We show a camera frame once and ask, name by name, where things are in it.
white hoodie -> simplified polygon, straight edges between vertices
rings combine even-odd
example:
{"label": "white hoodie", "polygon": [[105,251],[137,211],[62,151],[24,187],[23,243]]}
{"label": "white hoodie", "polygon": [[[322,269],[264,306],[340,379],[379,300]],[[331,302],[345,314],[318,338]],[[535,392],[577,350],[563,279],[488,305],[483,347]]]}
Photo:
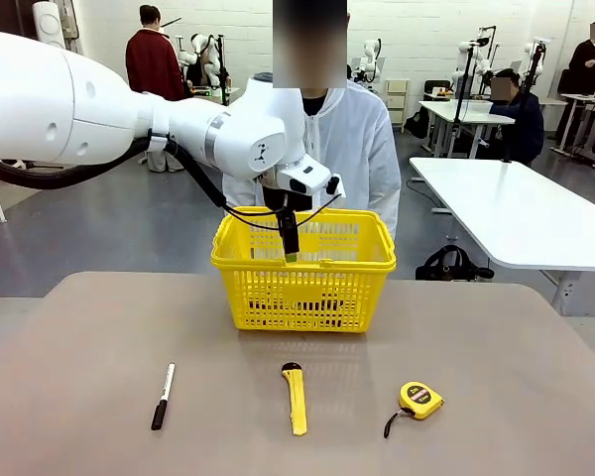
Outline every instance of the white hoodie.
{"label": "white hoodie", "polygon": [[[397,231],[401,174],[388,109],[379,96],[348,81],[329,89],[314,116],[304,114],[306,152],[340,174],[346,208],[378,213],[393,239]],[[252,181],[223,176],[230,206],[264,205],[262,188]],[[325,197],[313,198],[313,208]]]}

marker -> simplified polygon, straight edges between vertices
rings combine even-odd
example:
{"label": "marker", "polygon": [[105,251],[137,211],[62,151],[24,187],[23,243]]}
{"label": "marker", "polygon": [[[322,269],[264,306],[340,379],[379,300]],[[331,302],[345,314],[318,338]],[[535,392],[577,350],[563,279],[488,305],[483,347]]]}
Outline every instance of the marker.
{"label": "marker", "polygon": [[155,408],[155,415],[152,418],[152,430],[156,431],[163,426],[163,418],[166,416],[166,409],[168,408],[168,399],[170,398],[170,388],[172,386],[172,378],[175,375],[175,364],[171,362],[168,365],[168,374],[166,374],[166,384],[163,387],[163,395],[159,404]]}

yellow basket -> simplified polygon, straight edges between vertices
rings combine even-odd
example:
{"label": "yellow basket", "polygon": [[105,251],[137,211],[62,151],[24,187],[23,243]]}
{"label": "yellow basket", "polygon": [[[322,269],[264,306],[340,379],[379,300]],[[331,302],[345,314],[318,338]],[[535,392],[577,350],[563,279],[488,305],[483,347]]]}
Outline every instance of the yellow basket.
{"label": "yellow basket", "polygon": [[[247,212],[261,207],[239,208]],[[310,213],[297,213],[297,222]],[[277,227],[275,216],[247,217]],[[286,263],[277,231],[227,216],[211,263],[221,271],[239,329],[365,332],[389,273],[395,245],[370,211],[327,209],[299,228],[295,263]]]}

red jacket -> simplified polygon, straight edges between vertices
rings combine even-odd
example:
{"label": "red jacket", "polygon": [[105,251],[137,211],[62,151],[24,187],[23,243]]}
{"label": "red jacket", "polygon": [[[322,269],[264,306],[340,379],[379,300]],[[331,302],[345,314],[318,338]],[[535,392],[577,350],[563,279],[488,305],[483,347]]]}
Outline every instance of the red jacket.
{"label": "red jacket", "polygon": [[130,88],[168,101],[185,99],[179,61],[172,44],[154,30],[139,30],[126,48]]}

yellow tape measure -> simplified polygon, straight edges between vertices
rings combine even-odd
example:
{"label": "yellow tape measure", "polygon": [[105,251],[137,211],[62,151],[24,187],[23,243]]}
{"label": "yellow tape measure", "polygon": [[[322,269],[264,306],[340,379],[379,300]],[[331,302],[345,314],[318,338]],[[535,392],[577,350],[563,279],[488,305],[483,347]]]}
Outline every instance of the yellow tape measure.
{"label": "yellow tape measure", "polygon": [[445,400],[441,395],[421,382],[409,382],[401,387],[398,412],[390,417],[384,428],[384,438],[390,435],[390,427],[396,417],[406,414],[414,419],[426,419],[440,409]]}
{"label": "yellow tape measure", "polygon": [[306,398],[304,396],[304,378],[301,366],[289,362],[282,366],[282,375],[289,383],[291,394],[291,422],[294,436],[306,434]]}

